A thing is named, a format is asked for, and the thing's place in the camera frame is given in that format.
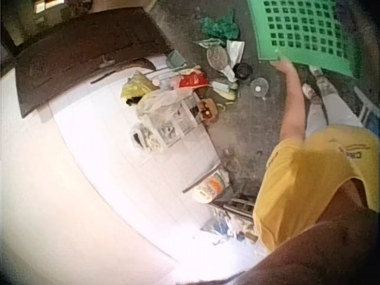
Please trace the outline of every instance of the green mesh mat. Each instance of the green mesh mat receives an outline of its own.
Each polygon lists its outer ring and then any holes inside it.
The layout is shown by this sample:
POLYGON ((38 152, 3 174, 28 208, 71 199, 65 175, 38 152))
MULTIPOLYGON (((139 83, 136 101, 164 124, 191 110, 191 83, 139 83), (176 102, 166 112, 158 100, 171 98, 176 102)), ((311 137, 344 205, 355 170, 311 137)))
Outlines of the green mesh mat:
POLYGON ((291 61, 353 76, 360 68, 353 40, 337 19, 335 0, 248 0, 258 57, 291 61))

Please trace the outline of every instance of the shoe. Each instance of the shoe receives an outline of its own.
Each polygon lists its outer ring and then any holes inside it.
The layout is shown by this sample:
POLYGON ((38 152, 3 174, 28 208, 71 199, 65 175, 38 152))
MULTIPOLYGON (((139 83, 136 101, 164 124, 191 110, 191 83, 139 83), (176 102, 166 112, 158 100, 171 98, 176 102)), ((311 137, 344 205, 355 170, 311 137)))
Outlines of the shoe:
POLYGON ((310 100, 312 104, 322 105, 322 99, 318 96, 315 90, 307 83, 302 86, 303 95, 310 100))
POLYGON ((320 67, 309 65, 309 70, 310 70, 311 74, 314 75, 315 77, 323 75, 322 69, 320 67))

